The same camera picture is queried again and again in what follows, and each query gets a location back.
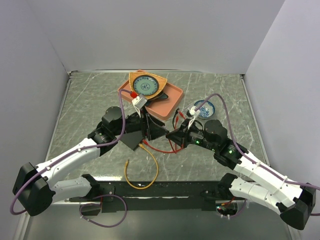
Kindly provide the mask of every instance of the wire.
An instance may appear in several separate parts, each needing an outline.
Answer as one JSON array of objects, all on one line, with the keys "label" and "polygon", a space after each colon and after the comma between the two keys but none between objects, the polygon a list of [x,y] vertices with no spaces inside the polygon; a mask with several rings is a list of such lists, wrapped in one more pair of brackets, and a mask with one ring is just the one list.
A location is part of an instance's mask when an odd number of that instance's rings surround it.
[{"label": "wire", "polygon": [[81,216],[80,218],[81,218],[81,219],[84,219],[84,220],[86,220],[86,221],[88,221],[88,222],[90,222],[90,223],[92,223],[92,224],[95,224],[95,225],[97,225],[97,226],[99,226],[99,227],[103,227],[103,228],[113,228],[113,227],[116,227],[116,226],[120,225],[120,224],[125,220],[125,218],[126,218],[126,216],[127,216],[127,212],[128,212],[127,204],[126,204],[125,200],[123,200],[122,197],[120,197],[120,196],[118,196],[118,195],[114,195],[114,194],[100,195],[100,196],[94,197],[93,199],[98,199],[98,198],[103,198],[103,197],[115,197],[115,198],[117,198],[117,199],[120,199],[120,200],[123,202],[123,205],[124,205],[124,215],[123,215],[122,219],[121,219],[118,223],[113,224],[113,225],[103,225],[103,224],[97,223],[96,221],[92,221],[91,219],[85,217],[85,216],[82,214],[81,210],[82,210],[82,208],[84,208],[84,207],[87,207],[87,206],[100,206],[100,204],[96,204],[96,203],[87,203],[87,204],[82,205],[82,206],[80,207],[80,209],[79,209],[79,213],[80,213],[80,216]]},{"label": "wire", "polygon": [[[174,154],[174,153],[175,153],[174,151],[162,151],[162,150],[160,150],[160,149],[158,149],[158,148],[155,148],[155,147],[151,146],[145,139],[143,139],[142,142],[143,142],[145,145],[147,145],[149,148],[151,148],[151,149],[153,149],[153,150],[155,150],[155,151],[157,151],[157,152],[160,152],[160,153],[163,153],[163,154]],[[181,147],[181,148],[179,148],[176,152],[179,152],[179,151],[181,151],[182,149],[184,149],[184,148]]]},{"label": "wire", "polygon": [[183,114],[182,112],[179,111],[179,109],[178,109],[178,113],[180,114],[180,116],[181,116],[184,120],[186,120],[186,117],[184,116],[184,114]]},{"label": "wire", "polygon": [[229,217],[223,215],[222,218],[224,218],[224,219],[228,219],[228,218],[233,219],[233,218],[239,216],[245,210],[246,205],[247,205],[247,199],[244,199],[244,202],[243,202],[243,205],[242,205],[241,209],[239,211],[237,211],[235,215],[230,215]]},{"label": "wire", "polygon": [[175,119],[176,119],[176,116],[177,116],[178,113],[179,113],[179,108],[177,110],[175,110],[175,113],[174,113],[173,118],[172,118],[172,127],[173,127],[173,129],[176,129],[175,128]]},{"label": "wire", "polygon": [[102,201],[103,201],[103,197],[100,198],[100,209],[102,209]]},{"label": "wire", "polygon": [[[222,104],[223,104],[223,107],[224,107],[224,110],[225,110],[225,116],[226,116],[226,120],[228,122],[228,127],[229,127],[229,131],[230,131],[230,135],[231,135],[231,139],[232,139],[232,142],[235,146],[235,148],[239,151],[239,153],[244,156],[246,159],[248,159],[250,162],[252,162],[253,164],[256,164],[257,162],[253,159],[251,159],[249,156],[247,156],[241,149],[240,147],[238,146],[237,144],[237,141],[236,141],[236,138],[235,138],[235,135],[232,131],[232,128],[231,128],[231,122],[230,122],[230,118],[229,118],[229,113],[228,113],[228,109],[227,109],[227,105],[226,105],[226,102],[225,100],[223,99],[223,97],[219,94],[219,93],[212,93],[210,94],[204,101],[203,103],[201,103],[196,109],[195,111],[199,110],[210,98],[212,98],[213,96],[218,96],[221,101],[222,101]],[[279,176],[278,174],[276,174],[275,172],[273,172],[271,169],[269,169],[268,167],[264,166],[264,165],[260,165],[261,168],[263,168],[264,170],[266,170],[267,172],[271,173],[272,175],[274,175],[275,177],[277,177],[278,179],[280,179],[281,181],[284,181],[285,183],[287,184],[292,184],[292,185],[298,185],[298,186],[303,186],[303,187],[309,187],[309,188],[313,188],[313,189],[316,189],[316,190],[319,190],[320,191],[320,187],[319,186],[315,186],[315,185],[312,185],[312,184],[309,184],[309,183],[302,183],[302,182],[297,182],[297,181],[289,181],[289,180],[286,180],[284,179],[283,177]],[[311,213],[310,214],[311,216],[320,216],[320,213]]]},{"label": "wire", "polygon": [[[176,118],[175,118],[174,130],[177,129],[178,121],[179,121],[179,116],[176,116]],[[177,144],[176,144],[176,143],[174,144],[174,151],[177,152]]]},{"label": "wire", "polygon": [[172,142],[171,142],[170,139],[169,139],[169,143],[170,143],[170,146],[171,146],[172,151],[173,151],[175,154],[177,154],[177,151],[174,149],[174,146],[172,145]]},{"label": "wire", "polygon": [[222,203],[221,206],[227,207],[229,206],[234,200],[236,199],[236,197],[233,197],[230,201]]},{"label": "wire", "polygon": [[18,190],[18,192],[15,194],[12,203],[10,205],[10,213],[12,215],[20,215],[25,213],[27,210],[24,209],[22,211],[18,211],[15,212],[14,211],[14,206],[15,203],[18,199],[18,197],[20,196],[20,194],[25,190],[25,188],[33,181],[35,180],[38,176],[42,175],[43,173],[45,173],[46,171],[48,171],[50,168],[52,168],[53,166],[57,165],[58,163],[60,163],[61,161],[65,160],[66,158],[70,157],[71,155],[75,154],[75,153],[79,153],[82,150],[86,150],[86,149],[91,149],[91,148],[101,148],[101,147],[106,147],[106,146],[110,146],[113,144],[116,144],[124,135],[125,130],[126,130],[126,116],[125,116],[125,109],[124,109],[124,105],[122,102],[122,97],[121,97],[121,93],[122,92],[126,92],[126,93],[131,93],[131,91],[128,91],[126,89],[120,89],[118,96],[119,96],[119,104],[120,104],[120,108],[121,108],[121,114],[122,114],[122,129],[121,129],[121,133],[119,135],[119,137],[111,142],[107,142],[107,143],[103,143],[103,144],[96,144],[96,145],[91,145],[91,146],[83,146],[79,149],[75,149],[73,151],[68,152],[67,154],[63,155],[62,157],[60,157],[59,159],[57,159],[56,161],[52,162],[51,164],[49,164],[46,168],[42,169],[41,171],[39,171],[38,173],[36,173],[34,176],[32,176],[28,181],[26,181],[25,184],[22,185],[22,187]]},{"label": "wire", "polygon": [[139,190],[143,190],[143,189],[147,189],[149,188],[157,179],[158,177],[158,174],[159,174],[159,165],[158,165],[158,162],[155,158],[155,156],[148,150],[145,148],[145,146],[143,146],[141,143],[139,144],[139,147],[142,148],[143,150],[145,150],[148,154],[151,155],[151,157],[153,158],[154,162],[155,162],[155,165],[156,165],[156,174],[155,174],[155,177],[154,179],[152,180],[152,182],[149,183],[149,185],[147,186],[143,186],[143,187],[138,187],[138,186],[134,186],[131,184],[131,182],[129,181],[128,177],[127,177],[127,167],[128,167],[128,164],[129,164],[129,160],[127,160],[125,162],[125,165],[124,165],[124,177],[125,177],[125,180],[126,182],[131,186],[133,187],[134,189],[139,189]]}]

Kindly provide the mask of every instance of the marble tabletop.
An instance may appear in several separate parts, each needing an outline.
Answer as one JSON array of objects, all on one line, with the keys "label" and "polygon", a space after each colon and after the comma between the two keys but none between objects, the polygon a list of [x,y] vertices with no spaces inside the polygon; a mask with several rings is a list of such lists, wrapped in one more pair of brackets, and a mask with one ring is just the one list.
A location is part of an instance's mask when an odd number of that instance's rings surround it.
[{"label": "marble tabletop", "polygon": [[[179,88],[184,96],[179,103],[180,110],[211,93],[223,96],[230,115],[231,125],[237,142],[260,160],[265,162],[258,132],[246,93],[238,74],[213,74],[198,72],[155,72]],[[106,109],[119,106],[117,89],[128,79],[128,72],[72,72],[70,85],[62,108],[58,125],[53,136],[48,159],[52,159],[81,142],[96,128]],[[213,119],[218,119],[228,129],[226,113],[220,99],[210,100],[215,106]],[[125,114],[135,110],[123,101]],[[172,131],[172,117],[165,126]],[[165,137],[150,142],[153,147],[170,151]],[[152,150],[159,164],[157,181],[219,181],[226,173],[234,173],[220,165],[210,150],[189,145],[178,154],[163,154]],[[68,174],[66,179],[91,174],[101,181],[125,181],[124,167],[130,159],[127,174],[131,181],[151,181],[156,174],[154,160],[143,149],[132,151],[119,142],[105,155],[94,159]]]}]

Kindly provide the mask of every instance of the white wall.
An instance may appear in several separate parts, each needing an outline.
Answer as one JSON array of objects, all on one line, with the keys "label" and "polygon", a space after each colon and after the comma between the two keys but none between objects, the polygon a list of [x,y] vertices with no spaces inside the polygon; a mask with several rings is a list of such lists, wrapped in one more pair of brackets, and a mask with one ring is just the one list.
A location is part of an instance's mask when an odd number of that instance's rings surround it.
[{"label": "white wall", "polygon": [[[284,2],[245,84],[271,165],[295,181],[320,186],[319,0]],[[318,240],[319,226],[320,217],[310,217],[303,239]]]},{"label": "white wall", "polygon": [[0,239],[18,216],[9,206],[20,166],[45,159],[68,75],[27,2],[0,2]]},{"label": "white wall", "polygon": [[245,73],[284,0],[27,0],[68,71]]}]

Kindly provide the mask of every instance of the plate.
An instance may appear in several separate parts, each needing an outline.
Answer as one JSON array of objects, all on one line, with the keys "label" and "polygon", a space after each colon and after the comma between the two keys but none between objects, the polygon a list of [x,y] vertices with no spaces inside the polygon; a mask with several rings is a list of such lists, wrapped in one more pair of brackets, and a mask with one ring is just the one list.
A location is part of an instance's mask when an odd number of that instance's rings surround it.
[{"label": "plate", "polygon": [[[201,105],[205,100],[198,100],[194,103],[194,105],[197,107]],[[200,107],[200,114],[199,118],[207,119],[210,118],[213,114],[215,114],[216,108],[212,104],[212,102],[207,101],[202,107]]]},{"label": "plate", "polygon": [[138,94],[151,96],[158,91],[159,83],[153,76],[141,75],[133,81],[133,89]]}]

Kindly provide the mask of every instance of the small bowl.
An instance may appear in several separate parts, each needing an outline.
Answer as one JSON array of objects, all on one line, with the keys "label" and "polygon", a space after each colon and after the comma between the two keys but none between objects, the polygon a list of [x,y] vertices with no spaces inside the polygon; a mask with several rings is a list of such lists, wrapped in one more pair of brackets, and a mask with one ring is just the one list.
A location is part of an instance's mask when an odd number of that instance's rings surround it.
[{"label": "small bowl", "polygon": [[[205,100],[198,100],[194,103],[194,105],[197,107],[201,105]],[[202,107],[200,107],[200,114],[199,118],[201,119],[208,119],[210,118],[213,114],[215,114],[216,108],[212,104],[212,102],[207,101]]]}]

